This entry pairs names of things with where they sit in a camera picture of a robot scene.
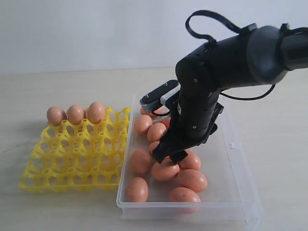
brown egg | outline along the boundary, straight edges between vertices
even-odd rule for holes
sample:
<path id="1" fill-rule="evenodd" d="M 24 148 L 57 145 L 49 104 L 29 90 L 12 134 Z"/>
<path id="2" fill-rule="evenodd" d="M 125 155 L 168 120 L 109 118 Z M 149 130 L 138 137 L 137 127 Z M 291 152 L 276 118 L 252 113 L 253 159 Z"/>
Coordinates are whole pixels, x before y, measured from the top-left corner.
<path id="1" fill-rule="evenodd" d="M 151 168 L 151 156 L 145 149 L 137 149 L 130 157 L 130 166 L 133 172 L 144 174 Z"/>
<path id="2" fill-rule="evenodd" d="M 185 169 L 178 173 L 177 176 L 180 186 L 189 188 L 197 193 L 202 192 L 207 187 L 205 176 L 194 169 Z"/>
<path id="3" fill-rule="evenodd" d="M 149 187 L 141 177 L 135 177 L 125 190 L 128 202 L 146 202 L 149 196 Z"/>
<path id="4" fill-rule="evenodd" d="M 100 123 L 101 120 L 105 118 L 105 115 L 106 115 L 106 111 L 102 103 L 94 102 L 90 105 L 88 109 L 88 119 L 93 124 Z"/>
<path id="5" fill-rule="evenodd" d="M 154 141 L 149 145 L 149 153 L 153 155 L 153 150 L 158 146 L 159 141 Z"/>
<path id="6" fill-rule="evenodd" d="M 152 124 L 153 121 L 151 117 L 149 117 L 148 115 L 141 115 L 136 119 L 134 128 L 137 133 L 143 134 L 149 130 Z"/>
<path id="7" fill-rule="evenodd" d="M 160 122 L 163 123 L 166 126 L 167 129 L 169 129 L 169 127 L 170 127 L 170 121 L 171 121 L 170 117 L 160 120 Z"/>
<path id="8" fill-rule="evenodd" d="M 170 202 L 201 202 L 198 194 L 184 187 L 178 187 L 172 190 L 168 199 Z M 186 214 L 195 213 L 198 209 L 199 207 L 180 208 L 180 210 Z"/>
<path id="9" fill-rule="evenodd" d="M 201 167 L 200 158 L 191 150 L 187 149 L 188 156 L 179 162 L 181 169 L 199 170 Z"/>
<path id="10" fill-rule="evenodd" d="M 162 108 L 158 108 L 156 111 L 154 111 L 156 114 L 161 114 L 162 113 Z M 140 113 L 141 115 L 149 115 L 151 118 L 156 118 L 157 116 L 153 115 L 152 113 L 148 113 L 144 111 L 143 108 L 140 108 Z"/>
<path id="11" fill-rule="evenodd" d="M 80 124 L 86 118 L 86 111 L 82 106 L 77 104 L 70 106 L 67 110 L 67 118 L 72 124 Z"/>
<path id="12" fill-rule="evenodd" d="M 67 119 L 65 111 L 61 107 L 51 107 L 47 111 L 48 122 L 54 126 L 59 126 L 62 120 Z"/>
<path id="13" fill-rule="evenodd" d="M 155 123 L 148 130 L 148 140 L 150 142 L 159 141 L 166 131 L 167 128 L 163 123 Z"/>
<path id="14" fill-rule="evenodd" d="M 166 159 L 161 164 L 156 162 L 151 169 L 151 174 L 156 180 L 169 181 L 175 178 L 179 171 L 179 165 L 175 165 L 171 160 Z"/>

